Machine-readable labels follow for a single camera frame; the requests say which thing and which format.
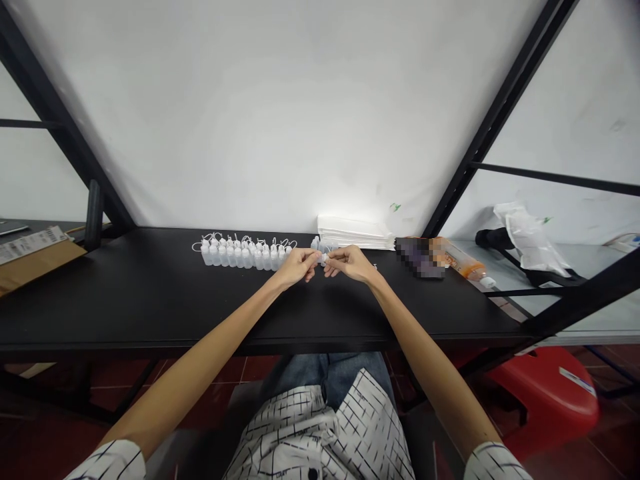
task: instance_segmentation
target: white wall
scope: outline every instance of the white wall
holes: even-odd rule
[[[640,184],[639,52],[637,2],[581,0],[484,162]],[[473,239],[516,199],[557,242],[640,231],[638,197],[479,171],[441,234]]]
[[[138,224],[410,235],[544,1],[7,3]]]
[[[0,63],[0,118],[39,120]],[[84,221],[88,190],[46,130],[0,128],[0,218]]]

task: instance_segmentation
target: black and white shirt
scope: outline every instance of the black and white shirt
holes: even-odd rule
[[[128,440],[98,448],[68,480],[138,480],[140,449]],[[391,400],[362,369],[337,411],[320,386],[298,387],[266,402],[245,428],[226,479],[414,479],[405,436]],[[530,479],[511,452],[484,443],[466,479]]]

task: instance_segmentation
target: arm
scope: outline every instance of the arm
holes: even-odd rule
[[[385,312],[402,351],[440,422],[464,459],[486,441],[501,442],[458,370],[404,306],[362,251],[352,245],[330,252],[325,276],[339,271],[366,283]]]
[[[253,296],[210,331],[138,400],[100,442],[128,439],[148,459],[178,426],[262,314],[301,278],[314,275],[319,252],[294,249],[289,258]]]

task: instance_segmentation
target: cardboard box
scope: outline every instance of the cardboard box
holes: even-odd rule
[[[32,250],[22,251],[18,258],[4,260],[4,263],[0,264],[0,297],[71,260],[81,257],[87,252],[84,248],[68,240],[62,232],[59,235],[52,236],[51,231],[56,233],[60,232],[60,229],[52,227],[10,242],[14,251],[16,246],[27,246],[27,250],[29,248],[32,248]],[[33,239],[29,242],[30,237],[38,240],[47,238],[47,236],[54,240],[40,242],[37,248],[34,247]],[[0,245],[0,247],[6,247],[10,243]]]

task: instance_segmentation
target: bottle cap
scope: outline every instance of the bottle cap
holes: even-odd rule
[[[494,288],[495,280],[491,277],[484,277],[480,280],[480,285],[482,285],[484,288]]]

